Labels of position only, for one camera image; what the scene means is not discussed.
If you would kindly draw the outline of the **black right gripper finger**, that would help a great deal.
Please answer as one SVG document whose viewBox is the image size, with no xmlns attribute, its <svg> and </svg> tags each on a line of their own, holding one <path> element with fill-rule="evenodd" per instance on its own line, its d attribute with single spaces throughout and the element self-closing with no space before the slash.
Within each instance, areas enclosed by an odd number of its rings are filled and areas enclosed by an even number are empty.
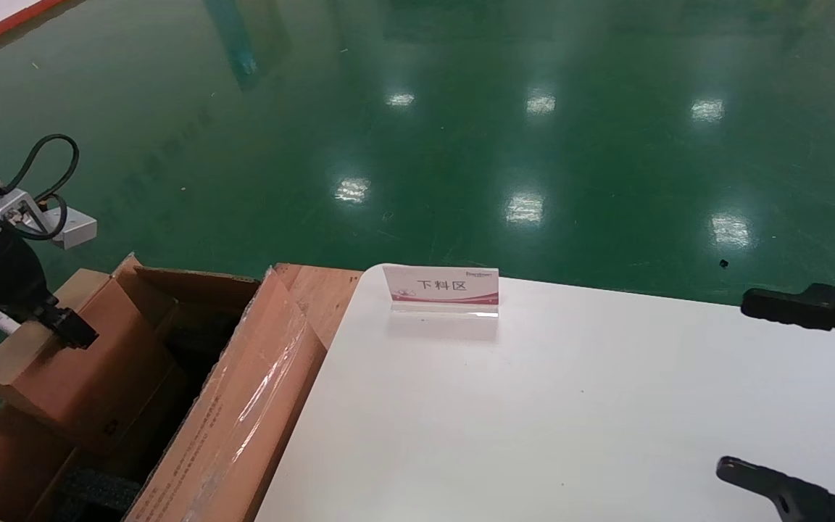
<svg viewBox="0 0 835 522">
<path fill-rule="evenodd" d="M 715 475 L 768 499 L 782 521 L 835 521 L 835 494 L 822 486 L 739 458 L 719 459 Z"/>
<path fill-rule="evenodd" d="M 802 293 L 749 289 L 743 294 L 741 313 L 751 318 L 805 329 L 835 330 L 835 286 L 811 284 Z"/>
</svg>

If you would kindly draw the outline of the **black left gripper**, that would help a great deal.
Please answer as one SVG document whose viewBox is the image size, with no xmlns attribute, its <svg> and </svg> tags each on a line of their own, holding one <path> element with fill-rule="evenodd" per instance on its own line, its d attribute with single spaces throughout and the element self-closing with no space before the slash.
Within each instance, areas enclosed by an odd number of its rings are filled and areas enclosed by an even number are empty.
<svg viewBox="0 0 835 522">
<path fill-rule="evenodd" d="M 99 337 L 76 311 L 56 306 L 36 253 L 9 232 L 0 232 L 0 310 L 18 323 L 42 323 L 69 348 L 89 348 Z"/>
</svg>

